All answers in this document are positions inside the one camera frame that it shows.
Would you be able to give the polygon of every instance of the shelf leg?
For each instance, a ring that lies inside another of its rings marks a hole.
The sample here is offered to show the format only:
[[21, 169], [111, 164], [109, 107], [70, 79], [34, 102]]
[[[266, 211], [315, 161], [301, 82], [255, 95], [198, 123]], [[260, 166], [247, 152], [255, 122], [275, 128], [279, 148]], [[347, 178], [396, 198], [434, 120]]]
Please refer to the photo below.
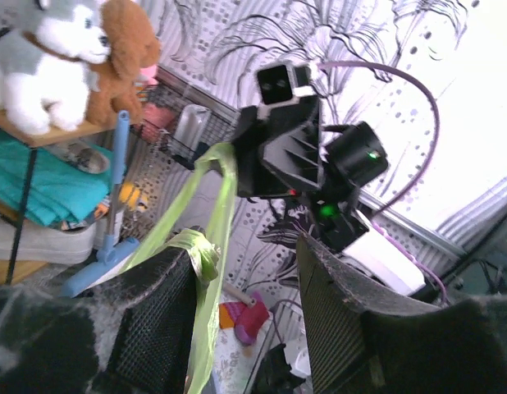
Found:
[[18, 210], [18, 218], [16, 219], [15, 240], [9, 258], [9, 266], [7, 267], [6, 284], [11, 285], [13, 281], [13, 273], [15, 272], [16, 256], [18, 255], [18, 247], [21, 242], [22, 227], [24, 226], [25, 211], [27, 209], [27, 200], [30, 196], [31, 180], [33, 179], [34, 165], [37, 161], [38, 148], [30, 148], [30, 158], [25, 171], [24, 187], [22, 189], [21, 206]]

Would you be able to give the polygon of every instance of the blue handle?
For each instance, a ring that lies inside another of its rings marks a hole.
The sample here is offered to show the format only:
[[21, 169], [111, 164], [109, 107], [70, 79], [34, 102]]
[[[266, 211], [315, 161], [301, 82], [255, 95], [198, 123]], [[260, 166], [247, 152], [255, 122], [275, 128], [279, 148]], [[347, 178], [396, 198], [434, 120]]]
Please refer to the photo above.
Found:
[[120, 185], [124, 180], [126, 149], [130, 136], [130, 114], [120, 111], [116, 120], [113, 136], [112, 186]]

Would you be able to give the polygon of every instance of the folded towel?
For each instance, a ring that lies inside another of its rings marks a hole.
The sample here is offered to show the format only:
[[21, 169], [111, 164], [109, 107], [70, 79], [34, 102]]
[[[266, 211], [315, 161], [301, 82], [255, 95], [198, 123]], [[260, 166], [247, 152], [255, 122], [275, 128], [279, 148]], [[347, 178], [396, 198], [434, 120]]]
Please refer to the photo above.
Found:
[[[108, 158], [112, 154], [95, 147]], [[20, 207], [29, 149], [0, 131], [0, 200]], [[26, 217], [43, 226], [84, 220], [109, 192], [111, 171], [88, 174], [41, 149], [35, 164]]]

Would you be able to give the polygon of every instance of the plush toy ear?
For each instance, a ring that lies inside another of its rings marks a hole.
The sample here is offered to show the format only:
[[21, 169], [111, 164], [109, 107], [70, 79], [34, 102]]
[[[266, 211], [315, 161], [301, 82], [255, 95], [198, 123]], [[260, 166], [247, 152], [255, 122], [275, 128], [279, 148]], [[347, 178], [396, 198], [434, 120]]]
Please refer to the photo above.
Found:
[[123, 80], [134, 80], [140, 74], [140, 55], [135, 44], [125, 40], [112, 45], [112, 65]]
[[34, 0], [40, 11], [46, 11], [51, 6], [51, 0]]

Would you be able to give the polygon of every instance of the black mechanical device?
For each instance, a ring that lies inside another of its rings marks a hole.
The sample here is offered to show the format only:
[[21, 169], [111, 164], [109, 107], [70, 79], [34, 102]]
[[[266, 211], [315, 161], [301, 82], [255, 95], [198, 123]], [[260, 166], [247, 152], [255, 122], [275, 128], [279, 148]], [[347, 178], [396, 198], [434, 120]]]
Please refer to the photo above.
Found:
[[[341, 251], [366, 231], [354, 215], [361, 187], [388, 168], [372, 128], [321, 126], [322, 99], [311, 86], [310, 65], [280, 63], [257, 73], [263, 103], [243, 108], [231, 143], [239, 197], [297, 199], [307, 206], [321, 241]], [[340, 134], [327, 144], [323, 131]]]

